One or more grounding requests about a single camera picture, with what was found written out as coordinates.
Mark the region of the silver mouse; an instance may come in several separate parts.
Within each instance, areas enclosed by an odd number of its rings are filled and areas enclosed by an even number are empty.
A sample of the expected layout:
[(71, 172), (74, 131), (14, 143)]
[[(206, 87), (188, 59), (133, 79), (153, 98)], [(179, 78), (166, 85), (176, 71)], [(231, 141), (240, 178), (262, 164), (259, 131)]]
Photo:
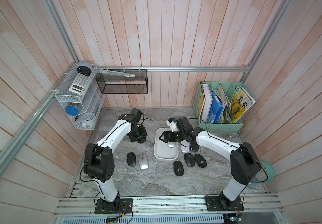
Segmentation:
[(138, 155), (138, 161), (141, 170), (146, 170), (149, 168), (147, 156), (144, 153)]
[(174, 148), (176, 146), (175, 142), (168, 142), (168, 147)]

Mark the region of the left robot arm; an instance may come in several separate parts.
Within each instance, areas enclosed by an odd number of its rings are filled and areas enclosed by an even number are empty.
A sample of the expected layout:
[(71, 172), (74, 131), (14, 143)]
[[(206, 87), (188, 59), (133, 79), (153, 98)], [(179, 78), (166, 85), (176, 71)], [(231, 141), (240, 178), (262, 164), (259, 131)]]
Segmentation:
[(131, 142), (142, 144), (146, 141), (147, 132), (140, 123), (141, 119), (144, 119), (144, 114), (136, 108), (130, 114), (122, 114), (105, 137), (85, 148), (83, 172), (96, 183), (101, 194), (96, 204), (98, 208), (115, 211), (120, 206), (120, 193), (112, 179), (115, 169), (113, 152), (125, 136)]

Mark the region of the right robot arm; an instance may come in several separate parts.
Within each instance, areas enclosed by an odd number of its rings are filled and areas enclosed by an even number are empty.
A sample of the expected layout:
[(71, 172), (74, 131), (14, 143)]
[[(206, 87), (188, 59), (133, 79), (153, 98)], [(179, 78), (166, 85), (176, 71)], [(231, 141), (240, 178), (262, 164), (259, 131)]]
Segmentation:
[(215, 211), (235, 209), (242, 211), (244, 209), (240, 204), (240, 195), (262, 169), (262, 165), (249, 143), (230, 142), (199, 127), (188, 132), (184, 130), (164, 131), (159, 135), (159, 140), (164, 143), (187, 141), (190, 143), (191, 150), (202, 146), (229, 160), (232, 178), (218, 197), (206, 196), (205, 201)]

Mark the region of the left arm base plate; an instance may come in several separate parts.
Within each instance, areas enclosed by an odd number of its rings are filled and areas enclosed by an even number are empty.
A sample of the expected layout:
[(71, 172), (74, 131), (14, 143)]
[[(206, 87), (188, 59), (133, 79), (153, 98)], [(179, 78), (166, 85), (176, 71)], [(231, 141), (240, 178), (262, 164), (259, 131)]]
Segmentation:
[(128, 214), (132, 213), (133, 199), (116, 199), (114, 202), (106, 202), (103, 199), (96, 201), (95, 214)]

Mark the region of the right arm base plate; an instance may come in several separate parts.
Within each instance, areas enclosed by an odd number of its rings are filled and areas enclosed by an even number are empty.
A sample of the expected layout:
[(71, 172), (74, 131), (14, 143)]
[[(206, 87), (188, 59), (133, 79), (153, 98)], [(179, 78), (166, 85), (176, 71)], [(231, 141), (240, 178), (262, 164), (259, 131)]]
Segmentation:
[(243, 202), (240, 197), (229, 201), (226, 197), (205, 196), (207, 211), (243, 211)]

